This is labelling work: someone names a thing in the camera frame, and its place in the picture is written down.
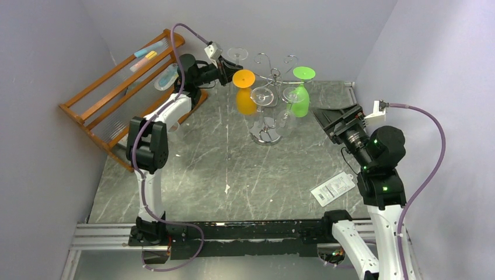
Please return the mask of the orange plastic wine glass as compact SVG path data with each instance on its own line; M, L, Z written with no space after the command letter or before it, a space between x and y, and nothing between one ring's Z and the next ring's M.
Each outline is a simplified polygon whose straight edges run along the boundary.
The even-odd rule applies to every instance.
M256 103L251 99L251 86L255 80L255 74L248 69L237 71L232 78L233 84L238 88L236 108L239 113L246 116L254 114L257 109Z

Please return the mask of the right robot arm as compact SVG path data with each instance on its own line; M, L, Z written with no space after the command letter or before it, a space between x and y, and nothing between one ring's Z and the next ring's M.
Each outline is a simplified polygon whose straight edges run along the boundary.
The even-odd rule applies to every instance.
M388 105L376 101L365 115L359 104L344 108L311 108L329 137L343 145L360 165L357 187L371 218L378 255L360 237L351 215L345 210L328 211L322 217L321 235L338 242L360 279L411 279L403 253L400 221L407 202L403 181L396 167L406 154L403 132L389 125L368 135L368 124L386 119Z

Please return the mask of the green plastic wine glass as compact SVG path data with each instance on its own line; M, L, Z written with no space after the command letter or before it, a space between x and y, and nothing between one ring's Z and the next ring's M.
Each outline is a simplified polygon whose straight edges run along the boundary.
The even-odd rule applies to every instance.
M290 105L290 110L296 118L302 118L308 114L310 104L309 93L304 86L304 82L311 81L316 76L316 72L308 66L298 66L293 69L292 73L302 83L294 90L297 100Z

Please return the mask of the clear wine glass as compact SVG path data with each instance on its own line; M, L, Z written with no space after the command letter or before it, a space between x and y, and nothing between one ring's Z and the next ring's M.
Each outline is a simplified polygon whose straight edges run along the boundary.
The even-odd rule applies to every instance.
M228 56L233 60L236 67L240 67L240 63L249 56L249 53L244 48L232 47L228 50Z
M256 87L252 90L250 94L250 98L252 101L256 104L257 106L257 124L260 127L261 130L264 130L267 125L264 120L264 114L263 110L265 107L268 105L271 105L273 100L274 100L274 94L273 92L265 87L265 86L260 86Z
M282 137L289 136L297 126L297 116L292 107L301 103L304 98L299 95L297 87L288 87L284 89L282 95L285 107L279 112L275 119L275 129Z

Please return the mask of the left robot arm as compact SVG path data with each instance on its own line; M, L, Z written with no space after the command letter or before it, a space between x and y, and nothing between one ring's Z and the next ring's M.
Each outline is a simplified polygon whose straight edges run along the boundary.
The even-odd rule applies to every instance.
M159 85L172 88L168 99L145 117L130 121L126 157L134 168L140 194L140 208L131 239L137 243L159 245L167 237L165 210L161 195L161 171L168 161L168 133L182 117L191 113L201 100L208 84L222 86L232 82L233 75L243 67L219 57L215 62L197 60L192 54L179 57L175 67L167 67L171 76Z

